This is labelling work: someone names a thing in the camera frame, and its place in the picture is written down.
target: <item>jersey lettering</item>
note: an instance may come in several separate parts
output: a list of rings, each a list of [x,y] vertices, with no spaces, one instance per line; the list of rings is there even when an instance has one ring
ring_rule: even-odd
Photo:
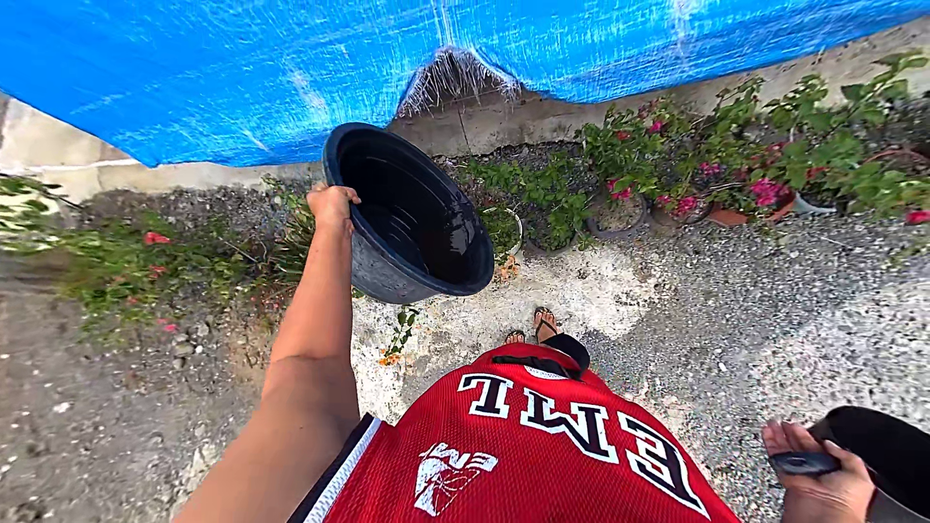
[[[492,418],[507,418],[511,406],[504,401],[507,389],[513,388],[513,382],[494,374],[464,374],[458,383],[458,391],[473,389],[481,384],[481,397],[472,401],[469,414],[475,416],[489,416]]]
[[[711,519],[688,482],[682,453],[672,443],[636,418],[618,412],[620,428],[636,436],[636,452],[627,449],[630,468],[684,506]]]
[[[586,456],[602,462],[619,463],[617,450],[607,444],[607,434],[604,430],[607,409],[600,405],[573,401],[573,418],[563,412],[553,412],[555,400],[550,397],[529,388],[524,388],[524,394],[526,411],[520,413],[520,424],[549,434],[565,433]]]

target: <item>person's hand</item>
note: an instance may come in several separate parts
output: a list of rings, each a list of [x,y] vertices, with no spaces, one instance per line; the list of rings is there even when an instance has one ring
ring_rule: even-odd
[[[785,523],[862,523],[875,486],[862,459],[832,441],[823,445],[796,423],[772,420],[762,429],[769,456],[782,452],[824,452],[840,461],[841,470],[811,477],[778,474],[785,487]]]
[[[310,206],[310,212],[316,219],[317,227],[329,225],[344,227],[348,224],[351,230],[349,202],[355,205],[362,203],[358,193],[352,187],[339,185],[327,187],[325,183],[320,182],[307,193],[307,205]]]

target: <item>black plastic basin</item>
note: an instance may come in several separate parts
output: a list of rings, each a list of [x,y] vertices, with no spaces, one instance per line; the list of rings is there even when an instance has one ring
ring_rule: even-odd
[[[857,454],[869,467],[876,491],[868,521],[930,521],[930,435],[877,410],[852,406],[831,410],[809,430],[816,439]]]
[[[410,142],[343,124],[323,156],[326,180],[352,187],[352,284],[388,303],[468,296],[494,273],[491,239],[469,199]]]

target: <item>person's arm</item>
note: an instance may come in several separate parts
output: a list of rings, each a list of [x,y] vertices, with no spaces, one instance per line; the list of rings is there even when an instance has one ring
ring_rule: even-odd
[[[862,459],[832,441],[823,445],[796,423],[769,422],[762,429],[769,456],[782,452],[827,452],[841,470],[823,476],[778,474],[785,487],[782,523],[865,523],[872,485]]]
[[[265,372],[259,408],[175,523],[287,521],[359,422],[347,187],[314,187],[316,231]]]

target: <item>foot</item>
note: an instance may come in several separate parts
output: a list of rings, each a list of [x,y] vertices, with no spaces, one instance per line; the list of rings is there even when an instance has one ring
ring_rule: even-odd
[[[540,307],[533,314],[533,329],[536,330],[536,340],[539,343],[545,342],[559,332],[555,325],[555,315],[549,309]]]
[[[526,335],[522,330],[514,330],[507,335],[507,338],[504,340],[504,343],[526,343]]]

